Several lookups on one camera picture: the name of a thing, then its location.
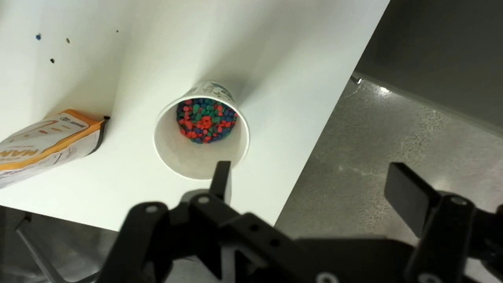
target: white table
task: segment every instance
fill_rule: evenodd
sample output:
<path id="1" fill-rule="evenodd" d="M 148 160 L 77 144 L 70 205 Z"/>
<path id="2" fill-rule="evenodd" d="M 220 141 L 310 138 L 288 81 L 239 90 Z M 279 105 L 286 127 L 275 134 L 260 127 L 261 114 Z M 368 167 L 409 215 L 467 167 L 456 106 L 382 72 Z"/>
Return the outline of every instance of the white table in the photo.
<path id="1" fill-rule="evenodd" d="M 0 189 L 0 204 L 109 229 L 137 202 L 175 207 L 209 180 L 162 163 L 156 117 L 214 79 L 242 101 L 252 133 L 231 205 L 274 223 L 387 2 L 4 0 L 0 138 L 66 106 L 112 122 L 98 152 Z"/>

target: cup rim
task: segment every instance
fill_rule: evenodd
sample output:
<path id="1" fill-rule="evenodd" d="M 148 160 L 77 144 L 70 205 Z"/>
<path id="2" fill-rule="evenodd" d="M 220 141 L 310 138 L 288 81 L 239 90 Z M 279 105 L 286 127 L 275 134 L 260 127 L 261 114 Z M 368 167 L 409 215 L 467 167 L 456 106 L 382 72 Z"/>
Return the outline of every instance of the cup rim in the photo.
<path id="1" fill-rule="evenodd" d="M 233 105 L 233 103 L 230 103 L 230 101 L 227 101 L 227 100 L 224 100 L 224 98 L 219 98 L 219 97 L 214 97 L 214 95 L 211 95 L 211 94 L 187 94 L 187 95 L 183 95 L 183 97 L 180 97 L 180 98 L 175 98 L 175 100 L 172 100 L 167 106 L 164 106 L 162 109 L 161 109 L 161 112 L 158 114 L 158 119 L 156 119 L 156 127 L 154 127 L 154 134 L 153 134 L 153 142 L 154 142 L 154 149 L 156 149 L 156 153 L 158 153 L 158 156 L 162 160 L 162 163 L 165 164 L 165 166 L 169 166 L 173 172 L 176 172 L 178 175 L 183 175 L 183 177 L 187 177 L 187 178 L 200 178 L 200 177 L 191 177 L 191 175 L 186 175 L 186 174 L 183 174 L 183 172 L 180 172 L 180 171 L 176 171 L 173 166 L 170 166 L 165 160 L 164 160 L 164 156 L 161 155 L 161 152 L 159 152 L 159 147 L 158 147 L 158 141 L 156 141 L 156 133 L 158 133 L 158 127 L 159 127 L 159 122 L 161 122 L 161 119 L 173 108 L 173 106 L 178 106 L 178 103 L 181 103 L 181 101 L 184 101 L 184 100 L 191 100 L 191 98 L 213 98 L 213 100 L 219 100 L 220 103 L 225 103 L 227 106 L 231 106 L 236 112 L 238 112 L 238 116 L 239 116 L 239 119 L 241 119 L 241 122 L 242 122 L 242 130 L 246 131 L 246 145 L 244 145 L 244 150 L 242 150 L 242 153 L 241 153 L 241 156 L 238 158 L 238 161 L 235 161 L 235 163 L 231 163 L 231 167 L 235 167 L 236 164 L 239 164 L 244 158 L 246 158 L 246 155 L 249 153 L 249 149 L 250 149 L 250 125 L 249 125 L 249 120 L 246 119 L 246 116 L 244 116 L 244 112 L 236 106 L 236 105 Z"/>

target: white paper cup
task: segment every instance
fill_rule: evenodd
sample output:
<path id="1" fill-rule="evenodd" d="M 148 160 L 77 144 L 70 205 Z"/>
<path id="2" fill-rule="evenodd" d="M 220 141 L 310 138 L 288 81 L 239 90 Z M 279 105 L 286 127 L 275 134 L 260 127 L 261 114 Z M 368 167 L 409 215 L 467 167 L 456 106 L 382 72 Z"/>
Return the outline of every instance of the white paper cup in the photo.
<path id="1" fill-rule="evenodd" d="M 184 136 L 180 131 L 176 109 L 180 101 L 189 98 L 214 98 L 233 108 L 238 112 L 238 122 L 230 134 L 214 142 L 194 142 Z M 231 160 L 233 166 L 239 163 L 249 150 L 250 130 L 230 90 L 222 84 L 206 81 L 173 100 L 161 112 L 154 142 L 159 156 L 173 171 L 194 178 L 211 178 L 219 160 Z"/>

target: colorful candy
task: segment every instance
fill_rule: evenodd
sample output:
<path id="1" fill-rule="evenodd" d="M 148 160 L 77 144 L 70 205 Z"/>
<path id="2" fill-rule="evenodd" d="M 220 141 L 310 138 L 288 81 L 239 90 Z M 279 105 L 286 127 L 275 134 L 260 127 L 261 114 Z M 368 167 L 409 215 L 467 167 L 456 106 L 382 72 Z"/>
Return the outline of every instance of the colorful candy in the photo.
<path id="1" fill-rule="evenodd" d="M 191 98 L 178 103 L 180 131 L 195 142 L 213 142 L 228 136 L 238 112 L 214 98 Z"/>

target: black robotic claw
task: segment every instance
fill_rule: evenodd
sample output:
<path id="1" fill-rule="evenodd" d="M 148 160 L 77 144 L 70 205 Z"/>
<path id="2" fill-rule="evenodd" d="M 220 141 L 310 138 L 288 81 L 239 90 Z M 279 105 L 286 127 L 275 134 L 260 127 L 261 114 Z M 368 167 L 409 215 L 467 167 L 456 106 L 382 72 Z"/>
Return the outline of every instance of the black robotic claw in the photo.
<path id="1" fill-rule="evenodd" d="M 225 202 L 230 161 L 219 161 L 209 189 L 178 207 L 131 208 L 98 283 L 161 283 L 173 260 L 197 256 L 219 279 L 238 283 L 458 283 L 467 257 L 503 279 L 503 216 L 459 194 L 439 193 L 404 163 L 392 163 L 385 197 L 420 237 L 293 240 L 253 213 Z"/>

